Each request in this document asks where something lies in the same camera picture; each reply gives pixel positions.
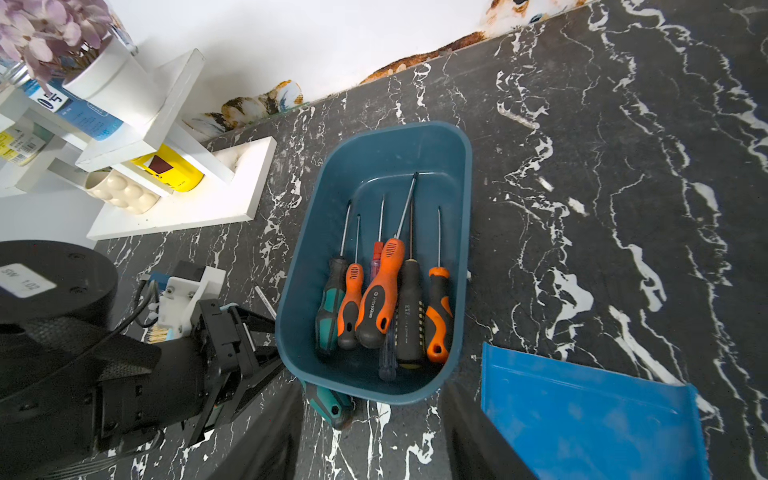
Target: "cable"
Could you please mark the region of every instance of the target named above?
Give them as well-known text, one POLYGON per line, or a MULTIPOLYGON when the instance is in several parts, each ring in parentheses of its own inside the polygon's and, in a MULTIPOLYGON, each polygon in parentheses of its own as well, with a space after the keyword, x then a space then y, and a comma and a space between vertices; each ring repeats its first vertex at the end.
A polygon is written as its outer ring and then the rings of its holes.
MULTIPOLYGON (((144 288, 143 286, 142 286, 142 287, 140 287, 140 289, 139 289, 139 291, 138 291, 138 293, 139 293, 139 294, 141 294, 141 290, 142 290, 143 288, 144 288)), ((155 282, 155 281, 152 281, 152 283, 150 284, 150 289, 149 289, 149 290, 150 290, 150 291, 147 293, 147 295, 148 295, 148 296, 151 296, 152 300, 154 301, 154 304, 155 304, 155 305, 158 305, 158 307, 157 307, 157 308, 159 309, 159 308, 160 308, 160 307, 159 307, 159 305, 160 305, 160 294, 157 292, 157 282, 155 282)), ((138 303, 138 296, 137 296, 137 297, 134 299, 134 305, 135 305, 136 303, 138 303)), ((142 323, 142 322, 139 322, 139 320, 138 320, 138 319, 136 319, 136 324, 137 324, 137 325, 139 325, 139 326, 140 326, 141 328, 143 328, 143 329, 148 329, 149 327, 153 326, 155 323, 157 323, 157 321, 160 319, 160 317, 158 316, 157 312, 150 312, 150 313, 149 313, 149 315, 147 316, 147 318, 151 318, 151 316, 152 316, 152 313, 154 313, 154 314, 155 314, 155 317, 154 317, 153 319, 150 319, 150 320, 149 320, 148 322, 146 322, 146 323, 142 323)))
POLYGON ((146 280, 139 280, 139 284, 136 287, 136 293, 134 293, 134 298, 131 301, 131 306, 136 308, 139 304, 139 299, 141 298, 141 292, 144 290, 144 287, 147 285, 146 280))
POLYGON ((165 440, 165 434, 162 430, 157 430, 155 438, 152 440, 152 443, 146 450, 122 452, 118 453, 114 457, 102 458, 101 460, 94 460, 88 463, 76 463, 74 465, 50 472, 46 475, 43 475, 42 477, 38 477, 38 480, 66 480, 68 478, 77 478, 100 472, 105 468, 109 468, 112 465, 117 464, 118 461, 122 460, 123 458, 145 455, 146 453, 156 449, 157 446, 163 442, 163 440, 165 440))
POLYGON ((5 398, 3 398, 3 399, 0 399, 0 404, 2 404, 2 403, 5 403, 5 402, 7 402, 7 401, 10 401, 10 400, 13 400, 14 398, 17 398, 17 397, 19 397, 19 396, 21 396, 21 395, 25 394, 25 393, 26 393, 26 392, 28 392, 30 389, 33 389, 33 388, 35 388, 35 387, 38 387, 38 386, 40 386, 41 384, 43 384, 43 383, 47 382, 48 380, 52 379, 53 377, 55 377, 55 376, 56 376, 56 375, 58 375, 59 373, 61 373, 61 372, 65 371, 65 370, 66 370, 66 369, 68 369, 69 367, 73 366, 73 365, 74 365, 75 363, 77 363, 79 360, 81 360, 81 359, 83 359, 84 357, 86 357, 86 356, 90 355, 90 354, 91 354, 91 353, 93 353, 93 352, 94 352, 94 351, 95 351, 97 348, 99 348, 100 346, 104 345, 104 344, 105 344, 107 341, 109 341, 109 339, 111 339, 112 337, 114 337, 114 336, 115 336, 115 335, 117 335, 118 333, 120 333, 120 332, 122 332, 123 330, 125 330, 126 328, 128 328, 128 327, 130 326, 130 324, 131 324, 131 323, 132 323, 134 320, 136 320, 136 319, 138 318, 138 316, 139 316, 139 313, 141 313, 141 312, 142 312, 142 310, 144 310, 145 308, 147 308, 147 305, 149 304, 149 301, 150 301, 150 299, 151 299, 151 298, 153 298, 153 296, 154 296, 155 298, 157 297, 157 282, 155 282, 155 281, 153 280, 153 281, 150 283, 150 285, 149 285, 149 290, 150 290, 150 295, 147 295, 147 298, 145 298, 145 299, 144 299, 144 301, 143 301, 143 302, 141 302, 141 305, 139 305, 139 306, 138 306, 138 307, 137 307, 137 308, 136 308, 136 309, 135 309, 133 312, 131 312, 131 314, 130 314, 130 315, 129 315, 129 316, 128 316, 128 317, 127 317, 125 320, 123 320, 122 322, 120 322, 120 323, 118 324, 118 326, 116 326, 116 327, 114 328, 114 330, 112 330, 112 331, 111 331, 111 332, 109 332, 107 335, 105 335, 105 336, 104 336, 104 337, 103 337, 101 340, 99 340, 98 342, 94 343, 93 345, 91 345, 90 347, 88 347, 86 350, 84 350, 84 351, 82 351, 81 353, 79 353, 79 354, 78 354, 78 355, 77 355, 75 358, 73 358, 73 359, 72 359, 72 360, 70 360, 69 362, 65 363, 63 366, 61 366, 61 367, 57 368, 57 369, 56 369, 56 370, 54 370, 53 372, 51 372, 51 373, 47 374, 46 376, 44 376, 43 378, 39 379, 38 381, 36 381, 36 382, 33 382, 33 383, 30 383, 29 385, 27 385, 27 386, 26 386, 26 387, 24 387, 23 389, 21 389, 21 390, 19 390, 19 391, 17 391, 17 392, 13 392, 11 395, 9 395, 9 396, 6 396, 6 397, 5 397, 5 398))

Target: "teal screwdriver handle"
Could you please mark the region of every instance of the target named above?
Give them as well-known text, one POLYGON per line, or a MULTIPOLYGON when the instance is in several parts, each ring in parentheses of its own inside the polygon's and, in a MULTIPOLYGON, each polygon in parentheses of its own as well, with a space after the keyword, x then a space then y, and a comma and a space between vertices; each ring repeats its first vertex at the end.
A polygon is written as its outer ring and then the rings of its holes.
POLYGON ((341 430, 349 423, 354 413, 352 397, 301 379, 300 382, 306 400, 334 429, 341 430))
POLYGON ((349 262, 344 257, 334 257, 329 262, 330 275, 323 287, 323 300, 315 316, 315 351, 319 358, 327 359, 338 346, 336 320, 346 293, 346 269, 349 262))

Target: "white wall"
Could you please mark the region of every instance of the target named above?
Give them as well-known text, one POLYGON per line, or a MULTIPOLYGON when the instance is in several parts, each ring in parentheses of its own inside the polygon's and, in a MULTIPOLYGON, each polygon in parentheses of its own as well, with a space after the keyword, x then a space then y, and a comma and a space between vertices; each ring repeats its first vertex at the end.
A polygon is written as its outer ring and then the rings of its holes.
POLYGON ((0 242, 58 240, 93 248, 96 242, 85 235, 103 205, 45 172, 33 193, 0 198, 0 242))
POLYGON ((207 59, 185 113, 297 82, 305 101, 479 29, 490 0, 110 0, 144 67, 198 48, 207 59))

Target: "blue plastic basket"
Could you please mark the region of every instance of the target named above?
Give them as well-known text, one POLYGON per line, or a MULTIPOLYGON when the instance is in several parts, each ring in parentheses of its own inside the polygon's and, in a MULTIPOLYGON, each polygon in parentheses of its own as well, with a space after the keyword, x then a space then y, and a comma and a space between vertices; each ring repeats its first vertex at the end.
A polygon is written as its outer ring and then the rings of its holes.
MULTIPOLYGON (((464 336, 464 302, 472 198, 472 148, 464 132, 443 122, 426 122, 358 134, 344 141, 320 169, 304 218, 283 298, 277 312, 280 357, 299 378, 364 399, 394 405, 430 396, 458 364, 464 336), (392 237, 400 221, 413 172, 414 250, 429 288, 429 268, 437 261, 437 207, 442 209, 442 264, 451 273, 450 300, 455 324, 453 344, 444 366, 398 369, 395 382, 379 379, 379 351, 358 346, 337 350, 321 361, 315 355, 315 315, 328 278, 328 260, 339 254, 347 201, 352 213, 346 258, 355 255, 356 220, 361 215, 358 262, 370 281, 369 264, 379 232, 379 207, 386 195, 382 240, 392 237)), ((406 241, 403 227, 401 240, 406 241)))

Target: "bottle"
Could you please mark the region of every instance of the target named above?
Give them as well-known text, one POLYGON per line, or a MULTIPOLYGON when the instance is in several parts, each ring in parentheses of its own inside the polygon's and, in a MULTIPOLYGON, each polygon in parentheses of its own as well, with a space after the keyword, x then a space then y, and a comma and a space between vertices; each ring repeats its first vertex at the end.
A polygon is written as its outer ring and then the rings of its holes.
POLYGON ((70 125, 96 140, 104 140, 123 124, 122 120, 66 91, 61 86, 60 78, 48 82, 51 94, 46 94, 40 84, 30 78, 27 66, 23 63, 10 68, 4 80, 21 88, 28 97, 46 110, 64 118, 70 125))
POLYGON ((53 133, 22 117, 12 127, 0 132, 0 157, 24 167, 38 156, 53 138, 53 133))

